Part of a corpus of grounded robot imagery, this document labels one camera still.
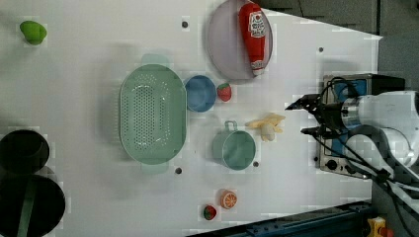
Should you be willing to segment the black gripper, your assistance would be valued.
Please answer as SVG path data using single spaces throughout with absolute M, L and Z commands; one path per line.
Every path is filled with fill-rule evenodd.
M 341 119 L 341 109 L 342 103 L 320 103 L 319 94 L 303 95 L 301 98 L 286 107 L 286 111 L 315 110 L 315 117 L 320 126 L 303 128 L 300 132 L 305 135 L 323 139 L 328 139 L 330 133 L 340 133 L 344 128 L 344 124 Z

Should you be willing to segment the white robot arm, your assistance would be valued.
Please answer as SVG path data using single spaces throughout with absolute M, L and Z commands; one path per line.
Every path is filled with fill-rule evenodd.
M 317 127 L 301 132 L 319 143 L 345 134 L 343 150 L 353 169 L 368 173 L 393 190 L 418 197 L 418 93 L 393 91 L 325 104 L 320 94 L 304 95 L 288 106 L 306 110 Z

